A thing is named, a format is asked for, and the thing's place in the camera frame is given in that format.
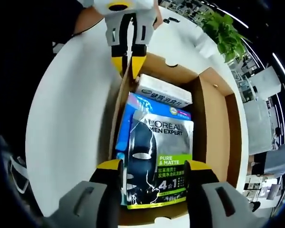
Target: potted plant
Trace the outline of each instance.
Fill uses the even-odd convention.
[[[225,62],[242,59],[245,48],[241,38],[246,38],[232,26],[233,19],[227,14],[221,16],[216,12],[202,13],[201,16],[202,29],[217,44],[219,52],[225,55]]]

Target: l'oreal men expert package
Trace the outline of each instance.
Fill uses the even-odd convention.
[[[122,205],[151,208],[185,200],[183,164],[192,159],[192,134],[189,113],[129,93],[115,147],[124,161]]]

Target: white table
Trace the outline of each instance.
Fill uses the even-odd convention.
[[[219,54],[204,59],[194,49],[202,30],[191,21],[161,8],[161,25],[148,51],[177,61],[200,73],[213,67],[234,90],[242,128],[242,162],[237,189],[242,192],[248,163],[247,125],[241,97],[232,73]],[[81,36],[71,39],[57,54],[44,74],[30,110],[26,135],[28,176],[44,216],[58,208],[59,199],[82,180],[89,180],[108,151],[109,132],[116,94],[121,79],[110,60],[101,21]],[[129,27],[129,44],[133,28]],[[189,227],[189,216],[175,219]],[[160,226],[166,219],[156,219]]]

